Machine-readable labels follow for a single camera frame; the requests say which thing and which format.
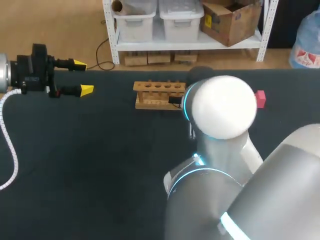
dark tabletop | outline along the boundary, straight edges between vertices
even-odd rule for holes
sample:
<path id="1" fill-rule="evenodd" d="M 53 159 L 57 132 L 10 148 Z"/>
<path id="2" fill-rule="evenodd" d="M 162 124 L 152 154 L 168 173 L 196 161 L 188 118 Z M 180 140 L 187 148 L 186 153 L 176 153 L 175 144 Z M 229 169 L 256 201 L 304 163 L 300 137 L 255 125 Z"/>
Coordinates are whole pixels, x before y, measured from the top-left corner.
<path id="1" fill-rule="evenodd" d="M 266 158 L 291 132 L 320 123 L 318 70 L 225 70 L 264 90 L 249 130 Z M 197 78 L 212 73 L 202 71 Z M 60 84 L 94 85 L 82 98 L 9 98 L 4 121 L 19 173 L 0 191 L 2 240 L 161 240 L 167 171 L 195 152 L 180 111 L 135 110 L 134 81 L 184 81 L 186 72 L 58 71 Z M 13 171 L 0 137 L 0 184 Z"/>

white metal shelf rack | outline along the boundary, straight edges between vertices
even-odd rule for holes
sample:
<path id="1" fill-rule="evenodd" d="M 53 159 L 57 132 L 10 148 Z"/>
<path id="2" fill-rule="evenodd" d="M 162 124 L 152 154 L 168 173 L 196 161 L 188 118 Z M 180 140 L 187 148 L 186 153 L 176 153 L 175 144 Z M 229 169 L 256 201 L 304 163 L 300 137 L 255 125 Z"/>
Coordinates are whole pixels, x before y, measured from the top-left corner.
<path id="1" fill-rule="evenodd" d="M 111 3 L 113 0 L 102 0 L 106 28 L 109 36 L 109 43 L 114 64 L 120 64 L 119 52 L 121 51 L 173 51 L 173 50 L 214 50 L 214 49 L 259 49 L 256 58 L 262 62 L 265 58 L 267 45 L 275 19 L 279 0 L 264 0 L 264 27 L 262 36 L 259 30 L 255 31 L 252 37 L 233 46 L 226 47 L 212 39 L 203 32 L 199 32 L 197 42 L 175 43 L 165 41 L 163 22 L 160 19 L 153 21 L 153 40 L 150 42 L 123 42 L 119 36 L 119 29 L 115 30 L 115 21 L 112 16 Z"/>

blue water jug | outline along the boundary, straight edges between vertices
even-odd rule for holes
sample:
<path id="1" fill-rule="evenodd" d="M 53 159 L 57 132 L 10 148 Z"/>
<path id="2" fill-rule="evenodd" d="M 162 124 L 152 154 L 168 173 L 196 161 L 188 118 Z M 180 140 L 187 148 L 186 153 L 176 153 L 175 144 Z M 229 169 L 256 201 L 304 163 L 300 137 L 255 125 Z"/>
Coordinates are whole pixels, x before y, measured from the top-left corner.
<path id="1" fill-rule="evenodd" d="M 289 63 L 294 69 L 320 68 L 320 10 L 302 20 Z"/>

cardboard box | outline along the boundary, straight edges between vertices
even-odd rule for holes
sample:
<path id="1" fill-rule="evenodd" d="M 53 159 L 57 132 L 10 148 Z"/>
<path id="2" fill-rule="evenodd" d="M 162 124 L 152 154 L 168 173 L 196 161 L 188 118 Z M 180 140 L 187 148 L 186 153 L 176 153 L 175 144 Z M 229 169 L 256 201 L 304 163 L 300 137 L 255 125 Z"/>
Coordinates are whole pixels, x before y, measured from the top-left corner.
<path id="1" fill-rule="evenodd" d="M 255 34 L 262 6 L 259 0 L 203 0 L 201 30 L 230 47 Z"/>
<path id="2" fill-rule="evenodd" d="M 144 66 L 147 65 L 146 51 L 129 51 L 124 57 L 124 65 L 126 66 Z"/>

white coiled cable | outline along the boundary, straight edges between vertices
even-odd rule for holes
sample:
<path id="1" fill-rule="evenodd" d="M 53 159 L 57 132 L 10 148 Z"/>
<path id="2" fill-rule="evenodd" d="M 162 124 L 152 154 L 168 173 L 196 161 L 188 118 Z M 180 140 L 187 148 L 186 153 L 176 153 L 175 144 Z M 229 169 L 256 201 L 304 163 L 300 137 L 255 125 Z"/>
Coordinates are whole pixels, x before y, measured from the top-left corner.
<path id="1" fill-rule="evenodd" d="M 9 146 L 9 149 L 10 149 L 10 152 L 11 152 L 11 155 L 12 155 L 12 158 L 13 158 L 13 166 L 14 166 L 12 176 L 10 177 L 10 179 L 5 184 L 0 186 L 0 191 L 5 189 L 6 187 L 8 187 L 15 180 L 15 178 L 18 175 L 18 169 L 19 169 L 18 157 L 17 157 L 17 154 L 16 154 L 16 150 L 15 150 L 14 145 L 12 144 L 11 139 L 9 137 L 9 134 L 7 132 L 6 125 L 5 125 L 5 122 L 4 122 L 4 116 L 3 116 L 3 109 L 4 109 L 5 101 L 10 96 L 15 95 L 15 94 L 21 94 L 21 89 L 15 89 L 15 90 L 7 92 L 2 97 L 2 99 L 0 101 L 0 126 L 1 126 L 1 129 L 2 129 L 4 138 L 5 138 L 8 146 Z"/>

